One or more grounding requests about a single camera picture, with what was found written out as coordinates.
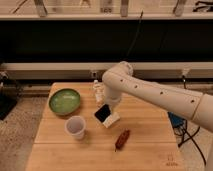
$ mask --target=wooden tabletop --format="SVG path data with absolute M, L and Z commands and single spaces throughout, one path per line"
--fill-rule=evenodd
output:
M 95 117 L 98 110 L 92 83 L 54 83 L 49 97 L 59 89 L 72 88 L 81 105 L 66 117 L 57 117 L 45 106 L 26 171 L 183 171 L 183 162 L 166 111 L 123 94 L 115 111 L 121 119 L 105 128 Z M 83 140 L 64 131 L 72 115 L 86 120 Z M 115 142 L 122 131 L 130 137 L 121 151 Z

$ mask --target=white cup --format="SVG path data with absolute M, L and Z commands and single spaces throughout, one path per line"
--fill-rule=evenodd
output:
M 72 116 L 65 123 L 65 130 L 76 140 L 83 139 L 86 128 L 85 119 L 82 116 Z

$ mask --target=black panel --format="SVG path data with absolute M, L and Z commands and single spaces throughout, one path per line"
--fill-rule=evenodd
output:
M 1 21 L 5 62 L 213 61 L 212 20 Z

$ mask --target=green bowl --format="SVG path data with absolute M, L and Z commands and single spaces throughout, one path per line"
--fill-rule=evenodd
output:
M 80 105 L 80 94 L 74 89 L 61 89 L 49 100 L 50 109 L 59 116 L 74 112 Z

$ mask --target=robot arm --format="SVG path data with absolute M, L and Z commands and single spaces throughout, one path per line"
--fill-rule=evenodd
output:
M 132 74 L 132 66 L 127 62 L 121 62 L 104 73 L 102 80 L 106 104 L 114 107 L 120 102 L 122 92 L 125 92 L 213 132 L 213 96 L 139 80 L 132 77 Z M 209 154 L 210 158 L 213 161 L 213 150 Z M 206 171 L 213 168 L 211 161 L 207 162 Z

